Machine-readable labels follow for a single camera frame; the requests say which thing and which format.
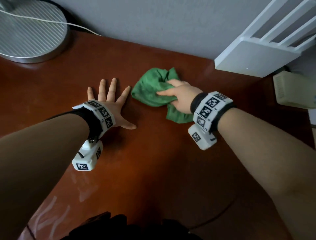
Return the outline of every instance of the wooden desk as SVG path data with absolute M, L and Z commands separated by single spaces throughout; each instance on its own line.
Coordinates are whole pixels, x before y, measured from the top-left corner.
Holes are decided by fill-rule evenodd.
M 50 61 L 26 65 L 0 59 L 5 126 L 0 136 L 69 111 L 86 101 L 87 87 L 97 89 L 102 78 L 118 78 L 120 94 L 152 67 L 175 67 L 182 80 L 206 92 L 220 91 L 241 109 L 314 146 L 307 112 L 276 105 L 271 77 L 217 71 L 212 60 L 73 33 L 71 46 Z M 129 223 L 173 218 L 190 227 L 215 216 L 237 195 L 225 215 L 194 232 L 204 239 L 288 239 L 269 196 L 221 136 L 217 134 L 216 145 L 201 151 L 187 133 L 191 123 L 168 121 L 166 113 L 166 107 L 129 98 L 122 115 L 137 130 L 115 128 L 107 133 L 93 171 L 69 166 L 29 222 L 37 239 L 60 239 L 105 211 L 123 213 Z M 27 232 L 22 237 L 30 239 Z

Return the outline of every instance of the green towel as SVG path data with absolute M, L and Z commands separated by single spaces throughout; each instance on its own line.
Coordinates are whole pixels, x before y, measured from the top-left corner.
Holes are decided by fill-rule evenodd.
M 175 106 L 170 104 L 170 102 L 177 100 L 176 96 L 159 96 L 156 94 L 156 92 L 173 88 L 174 86 L 166 83 L 166 81 L 171 79 L 179 80 L 179 76 L 174 67 L 169 71 L 160 68 L 152 68 L 136 83 L 131 92 L 132 97 L 152 107 L 160 107 L 167 104 L 168 113 L 166 119 L 176 123 L 192 122 L 193 114 L 181 113 Z

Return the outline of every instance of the white furniture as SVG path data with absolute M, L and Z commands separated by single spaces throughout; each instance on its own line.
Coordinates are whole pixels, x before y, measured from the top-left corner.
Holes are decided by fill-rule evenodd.
M 291 45 L 316 27 L 316 16 L 295 30 L 281 42 L 272 42 L 280 33 L 316 6 L 315 0 L 303 0 L 262 38 L 253 35 L 287 2 L 272 0 L 247 29 L 216 59 L 218 70 L 265 77 L 283 67 L 315 44 L 316 34 L 297 47 Z

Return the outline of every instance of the forearm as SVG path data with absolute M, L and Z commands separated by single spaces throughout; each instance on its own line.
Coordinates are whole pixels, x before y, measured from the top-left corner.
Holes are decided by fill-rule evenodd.
M 316 152 L 290 134 L 237 108 L 222 116 L 218 131 L 270 195 L 315 185 Z
M 0 232 L 16 239 L 89 135 L 83 118 L 66 114 L 0 139 Z

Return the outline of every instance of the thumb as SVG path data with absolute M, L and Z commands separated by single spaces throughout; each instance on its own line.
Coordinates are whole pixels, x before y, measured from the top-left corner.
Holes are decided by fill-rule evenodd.
M 121 124 L 121 127 L 125 128 L 125 129 L 130 129 L 130 130 L 137 128 L 136 125 L 130 123 L 129 121 L 127 121 L 125 119 L 124 119 L 123 123 Z
M 175 88 L 169 88 L 165 91 L 156 92 L 158 95 L 161 96 L 175 96 Z

